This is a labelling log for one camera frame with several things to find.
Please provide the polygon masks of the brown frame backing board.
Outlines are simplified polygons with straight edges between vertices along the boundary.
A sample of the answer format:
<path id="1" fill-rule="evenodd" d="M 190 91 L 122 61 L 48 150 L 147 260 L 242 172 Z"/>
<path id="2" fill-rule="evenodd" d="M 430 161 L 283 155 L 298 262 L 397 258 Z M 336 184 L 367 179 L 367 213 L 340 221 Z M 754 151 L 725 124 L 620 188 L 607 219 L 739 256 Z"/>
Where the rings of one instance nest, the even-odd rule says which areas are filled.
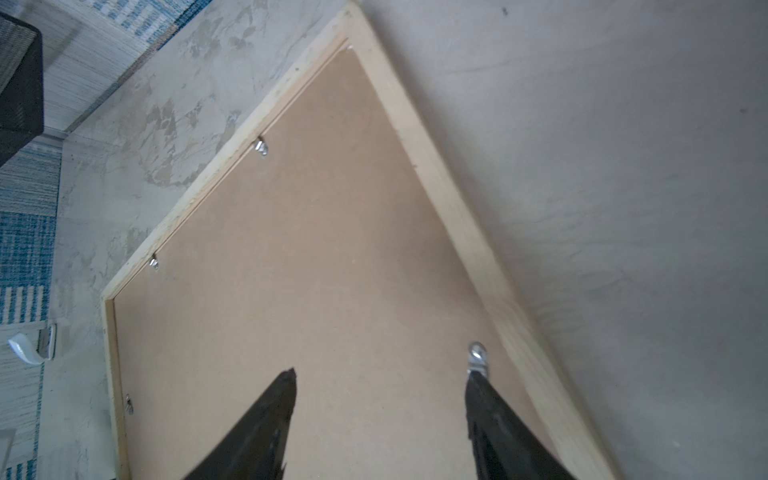
<path id="1" fill-rule="evenodd" d="M 468 348 L 545 428 L 356 53 L 116 296 L 135 479 L 181 479 L 282 371 L 289 479 L 472 479 Z"/>

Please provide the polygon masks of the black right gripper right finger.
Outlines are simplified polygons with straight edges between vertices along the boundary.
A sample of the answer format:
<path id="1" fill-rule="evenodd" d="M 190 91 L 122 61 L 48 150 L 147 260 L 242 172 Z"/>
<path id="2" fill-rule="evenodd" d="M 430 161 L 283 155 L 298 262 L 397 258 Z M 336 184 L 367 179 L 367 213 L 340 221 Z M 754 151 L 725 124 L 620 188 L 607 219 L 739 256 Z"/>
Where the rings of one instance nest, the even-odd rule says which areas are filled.
<path id="1" fill-rule="evenodd" d="M 479 372 L 468 375 L 465 406 L 479 479 L 574 479 Z"/>

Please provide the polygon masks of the light wooden picture frame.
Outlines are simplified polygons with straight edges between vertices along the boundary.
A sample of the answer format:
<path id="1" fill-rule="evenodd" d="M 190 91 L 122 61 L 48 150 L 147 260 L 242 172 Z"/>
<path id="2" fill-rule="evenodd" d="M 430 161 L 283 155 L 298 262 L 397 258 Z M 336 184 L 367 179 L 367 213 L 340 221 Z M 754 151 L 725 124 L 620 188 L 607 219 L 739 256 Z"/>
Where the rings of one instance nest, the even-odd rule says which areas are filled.
<path id="1" fill-rule="evenodd" d="M 622 473 L 596 432 L 545 335 L 526 311 L 512 277 L 494 252 L 449 167 L 359 4 L 347 2 L 261 103 L 215 154 L 163 220 L 123 264 L 101 294 L 116 476 L 131 476 L 125 429 L 114 299 L 175 231 L 251 151 L 339 52 L 352 49 L 382 102 L 399 142 L 447 230 L 522 386 L 563 466 L 578 479 L 620 479 Z"/>

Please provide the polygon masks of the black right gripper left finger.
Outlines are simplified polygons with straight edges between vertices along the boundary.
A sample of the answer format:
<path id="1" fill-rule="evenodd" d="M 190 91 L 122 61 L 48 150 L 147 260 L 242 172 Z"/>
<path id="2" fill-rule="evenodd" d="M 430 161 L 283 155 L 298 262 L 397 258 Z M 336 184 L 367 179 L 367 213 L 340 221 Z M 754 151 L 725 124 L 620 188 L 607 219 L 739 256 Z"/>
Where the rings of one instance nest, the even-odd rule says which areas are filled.
<path id="1" fill-rule="evenodd" d="M 297 396 L 293 368 L 281 372 L 188 479 L 281 479 Z"/>

